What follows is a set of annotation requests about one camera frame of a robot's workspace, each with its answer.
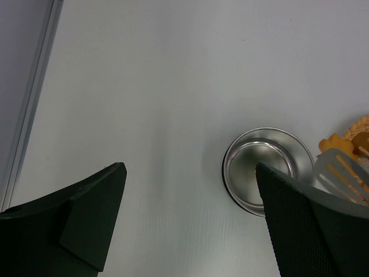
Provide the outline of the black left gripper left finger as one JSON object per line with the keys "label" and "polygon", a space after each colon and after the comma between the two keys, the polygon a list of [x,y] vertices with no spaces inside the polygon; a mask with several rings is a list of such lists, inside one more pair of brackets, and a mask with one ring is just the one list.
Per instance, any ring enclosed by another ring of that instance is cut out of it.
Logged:
{"label": "black left gripper left finger", "polygon": [[126,167],[118,162],[1,212],[1,276],[98,276],[125,183]]}

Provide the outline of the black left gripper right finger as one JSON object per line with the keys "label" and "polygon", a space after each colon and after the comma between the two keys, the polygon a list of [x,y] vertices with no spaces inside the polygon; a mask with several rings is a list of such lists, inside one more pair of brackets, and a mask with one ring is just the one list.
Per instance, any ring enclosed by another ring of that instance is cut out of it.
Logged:
{"label": "black left gripper right finger", "polygon": [[281,276],[368,276],[368,207],[261,162],[255,172]]}

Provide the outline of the metal tongs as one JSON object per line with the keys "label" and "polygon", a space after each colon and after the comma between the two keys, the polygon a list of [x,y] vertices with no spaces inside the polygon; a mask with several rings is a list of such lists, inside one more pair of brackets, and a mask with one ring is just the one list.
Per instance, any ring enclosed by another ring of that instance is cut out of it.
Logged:
{"label": "metal tongs", "polygon": [[315,179],[332,195],[368,206],[368,166],[331,148],[314,164]]}

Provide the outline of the orange flower-shaped food piece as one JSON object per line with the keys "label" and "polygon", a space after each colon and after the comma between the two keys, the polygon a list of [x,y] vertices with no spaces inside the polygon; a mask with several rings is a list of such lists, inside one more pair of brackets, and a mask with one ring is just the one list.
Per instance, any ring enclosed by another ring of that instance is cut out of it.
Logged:
{"label": "orange flower-shaped food piece", "polygon": [[318,146],[321,153],[317,155],[317,157],[320,157],[328,149],[334,148],[339,149],[350,158],[352,158],[354,161],[359,161],[359,156],[354,152],[355,147],[353,143],[348,139],[341,138],[336,133],[332,134],[329,138],[321,140]]}

